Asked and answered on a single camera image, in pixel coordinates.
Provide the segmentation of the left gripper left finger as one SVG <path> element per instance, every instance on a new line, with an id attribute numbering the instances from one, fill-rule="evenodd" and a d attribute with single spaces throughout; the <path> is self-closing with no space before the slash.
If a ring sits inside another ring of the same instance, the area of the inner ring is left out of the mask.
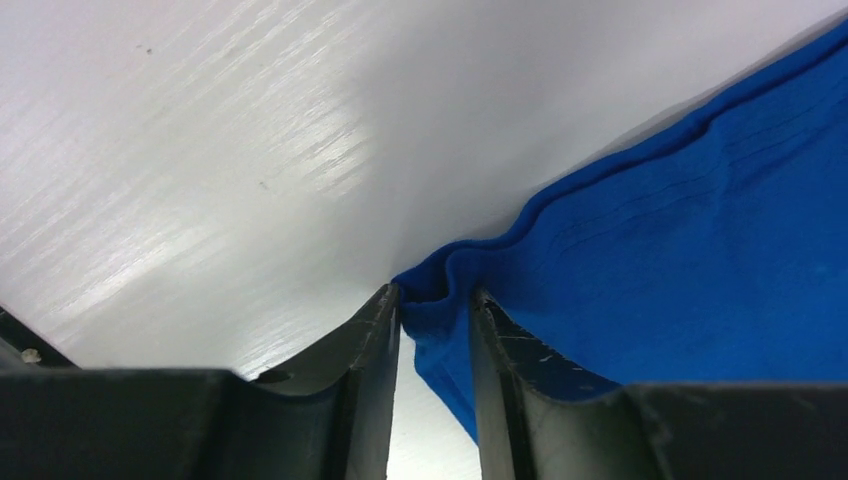
<path id="1" fill-rule="evenodd" d="M 1 316 L 5 479 L 382 479 L 399 292 L 253 380 L 221 369 L 83 369 Z"/>

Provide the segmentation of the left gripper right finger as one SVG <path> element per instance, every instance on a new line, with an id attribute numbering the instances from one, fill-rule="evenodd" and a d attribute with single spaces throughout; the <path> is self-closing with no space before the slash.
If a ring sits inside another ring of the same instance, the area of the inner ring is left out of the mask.
<path id="1" fill-rule="evenodd" d="M 620 385 L 563 357 L 486 291 L 469 303 L 486 479 L 843 479 L 843 383 Z"/>

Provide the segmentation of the blue printed t shirt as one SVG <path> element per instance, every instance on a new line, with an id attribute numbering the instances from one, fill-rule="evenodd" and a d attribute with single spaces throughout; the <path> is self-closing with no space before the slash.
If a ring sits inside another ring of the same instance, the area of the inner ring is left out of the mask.
<path id="1" fill-rule="evenodd" d="M 415 368 L 476 431 L 469 300 L 610 380 L 847 376 L 847 27 L 396 277 Z"/>

